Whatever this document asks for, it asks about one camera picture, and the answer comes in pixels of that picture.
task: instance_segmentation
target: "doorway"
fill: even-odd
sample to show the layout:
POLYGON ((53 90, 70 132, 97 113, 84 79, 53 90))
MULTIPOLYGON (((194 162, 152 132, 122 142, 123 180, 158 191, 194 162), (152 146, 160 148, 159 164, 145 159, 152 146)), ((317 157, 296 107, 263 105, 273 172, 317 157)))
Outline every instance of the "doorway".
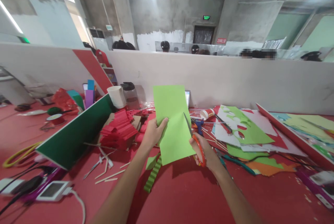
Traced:
POLYGON ((195 25, 193 44, 211 45, 215 28, 195 25))

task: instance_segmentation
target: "light green paper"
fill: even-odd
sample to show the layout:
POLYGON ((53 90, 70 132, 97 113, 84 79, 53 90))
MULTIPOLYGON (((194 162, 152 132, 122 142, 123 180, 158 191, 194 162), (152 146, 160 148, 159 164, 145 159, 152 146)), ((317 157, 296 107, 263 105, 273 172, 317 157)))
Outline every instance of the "light green paper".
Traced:
POLYGON ((154 86, 153 96, 158 125, 164 118, 169 119, 159 144, 162 164, 195 154, 189 143, 191 135, 183 114, 191 124, 184 86, 154 86))
POLYGON ((151 170, 154 168, 154 165, 157 162, 157 157, 158 155, 160 155, 160 153, 158 153, 156 156, 154 157, 148 157, 147 158, 147 163, 146 163, 146 170, 151 170))
POLYGON ((325 127, 327 129, 334 130, 334 122, 330 121, 320 115, 295 115, 295 114, 287 114, 290 118, 287 119, 284 123, 299 128, 300 130, 310 133, 312 135, 318 136, 321 140, 334 144, 333 139, 328 136, 322 129, 313 126, 312 124, 302 120, 304 118, 308 121, 311 121, 317 125, 325 127))
MULTIPOLYGON (((241 148, 232 146, 230 144, 226 144, 227 150, 229 151, 230 155, 233 155, 238 158, 251 160, 257 156, 268 156, 268 153, 264 152, 244 152, 241 148)), ((276 160, 274 158, 268 158, 268 157, 260 157, 254 160, 254 162, 270 165, 273 167, 277 167, 280 169, 283 169, 283 166, 281 164, 277 164, 276 160)))
POLYGON ((227 107, 229 110, 235 114, 235 116, 227 115, 227 117, 233 119, 237 117, 240 119, 240 122, 245 124, 246 130, 233 130, 233 134, 236 131, 241 132, 245 138, 237 138, 241 144, 267 144, 275 142, 271 139, 265 132, 263 132, 253 121, 251 121, 246 115, 242 113, 237 107, 227 107))

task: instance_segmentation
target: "cut-out green paper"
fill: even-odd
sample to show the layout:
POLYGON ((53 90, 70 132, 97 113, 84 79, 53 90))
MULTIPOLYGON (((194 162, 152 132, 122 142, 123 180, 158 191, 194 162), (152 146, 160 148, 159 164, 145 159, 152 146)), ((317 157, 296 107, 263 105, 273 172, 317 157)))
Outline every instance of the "cut-out green paper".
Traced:
MULTIPOLYGON (((227 146, 227 150, 230 155, 238 157, 238 158, 246 159, 246 160, 251 160, 257 156, 268 156, 269 155, 268 153, 264 153, 264 152, 244 152, 241 148, 232 146, 230 144, 226 144, 226 146, 227 146)), ((268 157, 260 157, 254 160, 254 162, 258 162, 258 163, 262 163, 262 164, 266 164, 266 165, 270 165, 273 167, 283 169, 283 166, 281 164, 277 164, 274 158, 270 159, 268 157)))
POLYGON ((154 181, 156 180, 156 177, 157 177, 158 172, 160 170, 161 165, 162 164, 161 164, 161 156, 160 156, 159 159, 158 159, 158 161, 154 165, 154 168, 153 168, 152 172, 150 173, 150 176, 147 179, 146 184, 144 186, 144 190, 146 192, 150 193, 150 191, 151 191, 151 189, 153 187, 154 181))
POLYGON ((195 154, 189 143, 191 135, 183 114, 191 124, 184 86, 154 86, 153 96, 157 124, 160 125, 166 117, 169 119, 159 143, 162 164, 195 154))
POLYGON ((158 153, 156 156, 154 157, 148 157, 147 158, 147 163, 146 163, 146 170, 151 170, 152 168, 154 168, 154 165, 157 162, 157 157, 158 155, 160 155, 160 153, 158 153))
POLYGON ((241 144, 266 144, 275 142, 271 139, 265 132, 263 132, 253 121, 251 121, 246 115, 242 113, 237 107, 228 107, 228 106, 221 106, 221 108, 227 107, 235 116, 227 115, 227 117, 233 120, 234 117, 240 119, 240 123, 246 125, 247 129, 242 130, 233 130, 233 134, 235 132, 241 132, 244 135, 244 139, 238 138, 241 144))

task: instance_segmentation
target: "white cup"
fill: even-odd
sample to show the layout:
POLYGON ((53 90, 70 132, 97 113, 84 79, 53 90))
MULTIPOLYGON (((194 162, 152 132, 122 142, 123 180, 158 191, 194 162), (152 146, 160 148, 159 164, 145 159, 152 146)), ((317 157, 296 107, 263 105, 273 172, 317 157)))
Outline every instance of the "white cup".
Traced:
POLYGON ((116 108, 120 109, 126 106, 123 88, 121 86, 111 86, 107 88, 107 91, 116 108))

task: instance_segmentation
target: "green wall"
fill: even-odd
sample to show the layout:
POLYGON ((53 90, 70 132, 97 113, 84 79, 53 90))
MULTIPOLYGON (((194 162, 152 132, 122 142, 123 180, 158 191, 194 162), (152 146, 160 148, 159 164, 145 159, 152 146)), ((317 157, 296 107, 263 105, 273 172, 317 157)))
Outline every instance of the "green wall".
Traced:
POLYGON ((308 17, 308 14, 278 14, 266 40, 282 39, 286 37, 281 49, 288 49, 308 17))
POLYGON ((311 52, 321 47, 334 47, 334 16, 324 16, 301 49, 311 52))

